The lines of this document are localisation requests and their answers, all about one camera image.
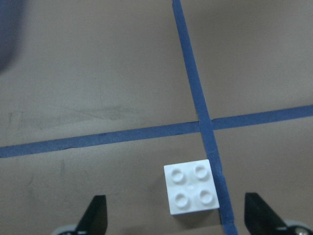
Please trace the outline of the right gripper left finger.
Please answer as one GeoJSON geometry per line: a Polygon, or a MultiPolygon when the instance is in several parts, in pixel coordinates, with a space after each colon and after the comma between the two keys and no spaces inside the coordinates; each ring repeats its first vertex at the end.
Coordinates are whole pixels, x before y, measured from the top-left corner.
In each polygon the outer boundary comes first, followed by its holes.
{"type": "Polygon", "coordinates": [[[74,230],[75,235],[105,235],[108,228],[107,200],[105,195],[93,197],[74,230]]]}

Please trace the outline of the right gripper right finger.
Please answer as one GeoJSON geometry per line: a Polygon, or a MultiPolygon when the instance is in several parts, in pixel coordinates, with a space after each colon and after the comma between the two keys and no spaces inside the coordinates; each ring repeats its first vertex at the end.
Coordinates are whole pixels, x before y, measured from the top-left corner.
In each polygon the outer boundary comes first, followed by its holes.
{"type": "Polygon", "coordinates": [[[289,235],[286,223],[255,192],[245,194],[245,226],[251,235],[289,235]]]}

